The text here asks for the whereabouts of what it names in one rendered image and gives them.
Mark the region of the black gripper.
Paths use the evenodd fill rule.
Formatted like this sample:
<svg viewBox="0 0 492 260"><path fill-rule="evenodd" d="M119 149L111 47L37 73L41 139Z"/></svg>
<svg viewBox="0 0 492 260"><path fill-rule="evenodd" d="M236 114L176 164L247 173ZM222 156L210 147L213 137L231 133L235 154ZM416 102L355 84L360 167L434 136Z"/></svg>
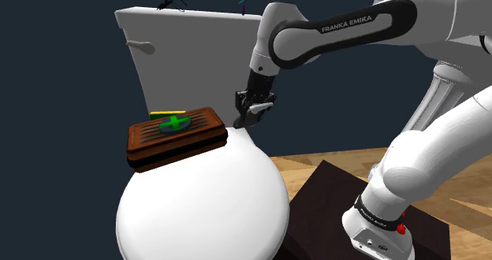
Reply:
<svg viewBox="0 0 492 260"><path fill-rule="evenodd" d="M275 76L264 76L250 70L246 91L235 93L235 107L239 116L233 122L234 128L245 128L257 124L262 115L274 104L277 96L271 92ZM264 99L250 106L249 99Z"/></svg>

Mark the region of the dark robot stand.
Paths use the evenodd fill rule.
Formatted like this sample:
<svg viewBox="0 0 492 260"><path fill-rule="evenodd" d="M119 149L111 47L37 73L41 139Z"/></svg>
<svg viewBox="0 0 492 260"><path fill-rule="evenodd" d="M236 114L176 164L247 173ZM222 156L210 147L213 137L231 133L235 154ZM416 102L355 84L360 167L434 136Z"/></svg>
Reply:
<svg viewBox="0 0 492 260"><path fill-rule="evenodd" d="M323 161L289 203L289 225L273 260L374 260L353 248L342 214L367 183ZM409 206L405 226L416 260L451 260L449 226Z"/></svg>

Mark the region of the blue disc with green cross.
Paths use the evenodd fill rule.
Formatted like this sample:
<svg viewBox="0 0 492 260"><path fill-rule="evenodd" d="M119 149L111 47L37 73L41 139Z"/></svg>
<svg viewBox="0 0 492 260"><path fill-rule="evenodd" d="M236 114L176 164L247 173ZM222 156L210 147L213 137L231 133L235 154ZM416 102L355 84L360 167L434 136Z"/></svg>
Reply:
<svg viewBox="0 0 492 260"><path fill-rule="evenodd" d="M174 115L166 117L158 124L158 131L162 134L172 135L189 130L192 125L190 117Z"/></svg>

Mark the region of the white toilet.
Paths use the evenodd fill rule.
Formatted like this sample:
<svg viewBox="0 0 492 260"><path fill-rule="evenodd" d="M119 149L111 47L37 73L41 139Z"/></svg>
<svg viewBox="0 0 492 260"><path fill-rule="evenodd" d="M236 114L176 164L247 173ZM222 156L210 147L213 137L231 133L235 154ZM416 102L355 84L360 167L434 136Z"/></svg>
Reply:
<svg viewBox="0 0 492 260"><path fill-rule="evenodd" d="M132 7L115 17L147 109L206 112L228 136L132 175L117 208L123 260L273 260L289 221L288 192L276 165L233 127L260 16Z"/></svg>

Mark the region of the brown wooden slatted tray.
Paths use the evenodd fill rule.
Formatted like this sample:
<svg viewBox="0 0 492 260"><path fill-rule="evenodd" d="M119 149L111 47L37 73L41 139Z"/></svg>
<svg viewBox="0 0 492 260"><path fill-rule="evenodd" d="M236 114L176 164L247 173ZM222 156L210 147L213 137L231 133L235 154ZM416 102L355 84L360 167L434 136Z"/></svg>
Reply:
<svg viewBox="0 0 492 260"><path fill-rule="evenodd" d="M129 127L127 162L135 172L143 173L226 145L228 132L212 108L180 115L190 117L192 125L189 130L178 134L167 135L158 131L158 124L165 117Z"/></svg>

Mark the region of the yellow green flat block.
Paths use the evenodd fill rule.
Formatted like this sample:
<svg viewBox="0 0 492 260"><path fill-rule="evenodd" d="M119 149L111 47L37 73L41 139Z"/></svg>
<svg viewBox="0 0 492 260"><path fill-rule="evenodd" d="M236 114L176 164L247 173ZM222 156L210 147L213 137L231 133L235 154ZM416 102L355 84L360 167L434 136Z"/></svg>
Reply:
<svg viewBox="0 0 492 260"><path fill-rule="evenodd" d="M169 110L169 111L152 111L149 113L149 119L151 121L157 120L159 118L171 117L175 115L180 115L186 113L185 110Z"/></svg>

